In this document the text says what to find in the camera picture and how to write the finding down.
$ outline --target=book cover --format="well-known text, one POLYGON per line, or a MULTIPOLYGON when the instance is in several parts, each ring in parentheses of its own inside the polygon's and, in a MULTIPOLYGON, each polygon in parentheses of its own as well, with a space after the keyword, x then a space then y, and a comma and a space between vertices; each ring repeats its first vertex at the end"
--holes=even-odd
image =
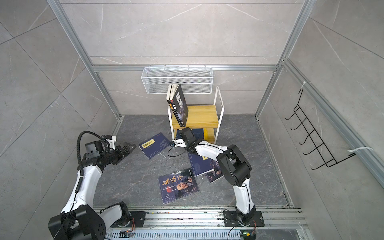
POLYGON ((156 156, 156 154, 168 147, 169 143, 170 141, 162 133, 158 133, 150 139, 140 143, 139 147, 148 157, 148 159, 151 159, 152 157, 156 156))
POLYGON ((185 101, 185 97, 183 94, 183 90, 181 88, 181 84, 176 89, 175 95, 171 99, 171 104, 176 112, 176 117, 180 121, 179 124, 181 127, 185 127, 188 118, 188 107, 185 101))
POLYGON ((223 171, 221 171, 220 165, 217 161, 211 159, 211 166, 214 168, 212 172, 207 172, 205 176, 210 183, 213 183, 219 178, 224 177, 223 171))
MULTIPOLYGON (((206 129, 203 129, 203 128, 194 128, 194 129, 191 129, 192 130, 192 133, 193 135, 196 137, 196 139, 205 139, 205 137, 207 137, 207 130, 206 129)), ((180 133, 180 130, 178 129, 176 131, 176 139, 181 139, 181 135, 179 134, 180 133)))
POLYGON ((159 177, 163 204, 199 191, 191 168, 159 177))
POLYGON ((192 171, 195 176, 199 176, 201 174, 214 170, 212 165, 212 159, 191 153, 188 153, 188 157, 189 162, 191 163, 192 171))

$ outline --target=white wire basket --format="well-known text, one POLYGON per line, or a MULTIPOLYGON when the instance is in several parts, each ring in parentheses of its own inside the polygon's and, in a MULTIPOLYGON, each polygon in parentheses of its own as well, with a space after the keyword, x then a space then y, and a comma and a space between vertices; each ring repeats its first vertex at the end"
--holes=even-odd
POLYGON ((148 94, 166 94, 168 85, 180 83, 183 93, 211 93, 214 74, 210 67, 146 67, 141 75, 148 94))

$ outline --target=yellow title label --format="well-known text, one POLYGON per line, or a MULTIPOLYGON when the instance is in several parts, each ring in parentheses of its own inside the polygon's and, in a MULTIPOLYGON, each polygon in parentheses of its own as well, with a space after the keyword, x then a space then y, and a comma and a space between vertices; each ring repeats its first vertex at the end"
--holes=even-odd
POLYGON ((146 147, 149 147, 151 144, 153 144, 155 142, 155 140, 153 140, 153 139, 151 139, 151 140, 149 140, 148 142, 146 142, 146 143, 143 143, 141 146, 143 147, 143 148, 146 148, 146 147))

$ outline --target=black wire rack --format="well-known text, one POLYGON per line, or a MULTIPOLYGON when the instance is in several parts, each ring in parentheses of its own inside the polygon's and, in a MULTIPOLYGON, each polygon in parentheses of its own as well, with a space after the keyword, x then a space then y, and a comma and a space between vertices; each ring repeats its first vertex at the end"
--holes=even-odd
POLYGON ((305 112, 304 112, 304 111, 302 110, 302 108, 299 106, 299 102, 300 102, 301 96, 303 95, 303 89, 300 89, 300 91, 299 91, 298 94, 300 94, 300 97, 299 97, 299 101, 297 101, 297 105, 293 108, 293 114, 292 114, 292 116, 290 116, 290 118, 288 118, 288 119, 285 118, 285 120, 290 120, 294 115, 296 115, 296 117, 300 120, 300 124, 299 124, 296 128, 294 128, 294 129, 291 128, 291 130, 296 130, 298 127, 300 127, 300 125, 302 125, 302 126, 304 127, 305 131, 307 132, 307 137, 305 138, 304 142, 303 142, 303 143, 299 142, 299 144, 300 144, 300 145, 303 145, 303 144, 307 141, 307 139, 309 138, 309 139, 311 139, 313 145, 315 146, 315 149, 313 149, 313 150, 310 151, 309 153, 303 153, 303 154, 304 154, 304 155, 309 155, 309 154, 312 153, 313 151, 317 150, 317 152, 319 153, 321 159, 323 160, 324 163, 323 163, 322 165, 320 165, 320 166, 318 166, 318 167, 316 167, 316 168, 311 168, 311 169, 312 169, 312 170, 316 170, 316 169, 318 169, 318 168, 321 168, 321 167, 324 166, 324 165, 327 166, 327 167, 332 167, 332 166, 334 166, 334 165, 336 165, 336 164, 341 163, 341 162, 344 161, 344 160, 347 160, 347 159, 350 158, 350 157, 355 156, 356 154, 355 154, 355 153, 352 153, 352 154, 348 155, 348 157, 344 158, 343 160, 337 161, 337 160, 335 159, 335 157, 332 155, 331 151, 329 150, 329 148, 327 147, 327 145, 325 144, 325 142, 324 142, 323 139, 321 138, 320 134, 317 132, 316 128, 313 126, 313 124, 311 123, 311 121, 309 120, 309 118, 307 117, 307 115, 305 114, 305 112), (297 111, 298 111, 298 110, 300 110, 300 111, 303 113, 303 115, 304 115, 304 117, 305 117, 303 120, 301 120, 300 117, 299 117, 299 115, 297 114, 297 111), (307 122, 312 126, 313 130, 312 130, 311 132, 309 132, 308 129, 305 127, 305 125, 304 125, 304 121, 307 121, 307 122), (320 138, 320 140, 321 140, 321 142, 320 142, 320 144, 319 144, 318 146, 316 146, 316 144, 315 144, 315 142, 314 142, 314 140, 313 140, 313 138, 312 138, 312 136, 311 136, 312 133, 317 134, 317 136, 318 136, 318 137, 320 138), (323 155, 322 155, 321 152, 319 151, 319 147, 321 147, 321 146, 325 146, 325 148, 327 149, 327 151, 328 151, 329 154, 331 155, 331 160, 326 161, 326 160, 324 159, 323 155))

